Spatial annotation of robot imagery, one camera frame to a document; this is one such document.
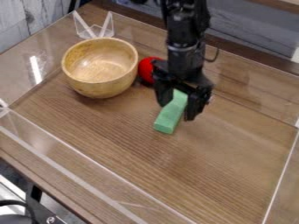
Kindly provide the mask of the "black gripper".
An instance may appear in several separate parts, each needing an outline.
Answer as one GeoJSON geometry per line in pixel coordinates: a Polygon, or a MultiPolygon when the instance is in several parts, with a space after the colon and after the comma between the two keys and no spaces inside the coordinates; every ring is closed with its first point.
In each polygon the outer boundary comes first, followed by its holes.
{"type": "Polygon", "coordinates": [[[174,89],[189,95],[185,120],[193,121],[211,100],[214,84],[203,73],[206,45],[179,48],[168,46],[168,58],[152,62],[154,90],[158,103],[164,107],[174,99],[174,89]]]}

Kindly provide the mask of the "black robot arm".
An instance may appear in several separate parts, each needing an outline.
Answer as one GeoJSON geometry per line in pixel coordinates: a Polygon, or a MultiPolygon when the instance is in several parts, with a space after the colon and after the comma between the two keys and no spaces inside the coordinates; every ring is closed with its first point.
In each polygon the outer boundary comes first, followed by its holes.
{"type": "Polygon", "coordinates": [[[207,0],[155,0],[160,5],[167,30],[167,59],[154,59],[154,91],[158,103],[166,106],[174,90],[187,94],[185,120],[193,121],[210,104],[214,83],[203,72],[221,54],[206,57],[206,31],[211,28],[207,0]]]}

